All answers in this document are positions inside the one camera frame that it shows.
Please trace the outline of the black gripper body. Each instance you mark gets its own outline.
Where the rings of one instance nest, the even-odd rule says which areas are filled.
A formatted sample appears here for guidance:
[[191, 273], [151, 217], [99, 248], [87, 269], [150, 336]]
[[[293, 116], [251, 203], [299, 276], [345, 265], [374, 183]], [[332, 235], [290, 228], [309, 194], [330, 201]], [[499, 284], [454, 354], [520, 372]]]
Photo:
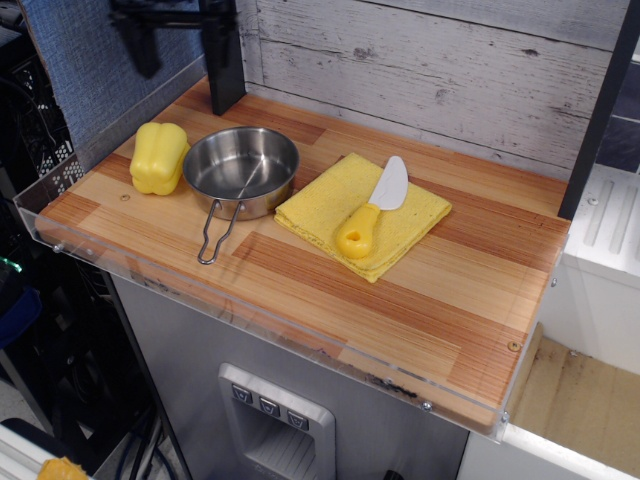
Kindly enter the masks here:
[[118, 27], [131, 30], [198, 29], [205, 16], [198, 9], [184, 10], [179, 1], [110, 1], [109, 17]]

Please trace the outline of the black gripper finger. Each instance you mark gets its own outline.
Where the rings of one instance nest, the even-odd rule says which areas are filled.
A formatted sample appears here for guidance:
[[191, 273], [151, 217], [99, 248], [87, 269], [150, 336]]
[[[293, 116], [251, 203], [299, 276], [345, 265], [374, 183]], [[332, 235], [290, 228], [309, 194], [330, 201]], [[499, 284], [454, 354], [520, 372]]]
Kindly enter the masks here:
[[155, 31], [136, 23], [133, 23], [128, 31], [128, 48], [134, 66], [144, 78], [151, 79], [161, 67]]

